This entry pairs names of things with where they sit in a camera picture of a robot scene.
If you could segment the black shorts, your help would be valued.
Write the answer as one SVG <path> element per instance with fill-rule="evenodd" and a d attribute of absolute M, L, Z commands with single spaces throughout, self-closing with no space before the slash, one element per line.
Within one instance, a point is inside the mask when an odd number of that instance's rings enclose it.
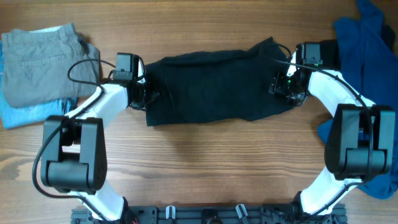
<path fill-rule="evenodd" d="M 293 107 L 269 93 L 285 53 L 270 37 L 248 50 L 193 52 L 165 57 L 146 66 L 160 95 L 148 104 L 148 126 L 208 123 L 240 118 L 255 121 Z"/>

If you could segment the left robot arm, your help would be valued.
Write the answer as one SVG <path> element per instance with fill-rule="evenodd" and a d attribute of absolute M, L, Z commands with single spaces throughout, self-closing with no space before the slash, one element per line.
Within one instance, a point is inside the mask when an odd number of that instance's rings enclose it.
<path fill-rule="evenodd" d="M 145 110 L 150 90 L 143 59 L 118 53 L 104 83 L 77 109 L 49 116 L 32 167 L 34 187 L 44 196 L 79 200 L 72 223 L 139 223 L 127 200 L 106 180 L 104 129 L 126 108 Z"/>

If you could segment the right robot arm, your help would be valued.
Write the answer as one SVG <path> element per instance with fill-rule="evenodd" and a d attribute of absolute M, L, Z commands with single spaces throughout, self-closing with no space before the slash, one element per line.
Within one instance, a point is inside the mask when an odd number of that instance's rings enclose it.
<path fill-rule="evenodd" d="M 377 105 L 348 84 L 323 53 L 324 42 L 296 46 L 269 87 L 291 103 L 318 98 L 333 116 L 325 145 L 325 168 L 298 192 L 283 216 L 290 223 L 322 222 L 352 189 L 386 174 L 392 167 L 396 114 Z"/>

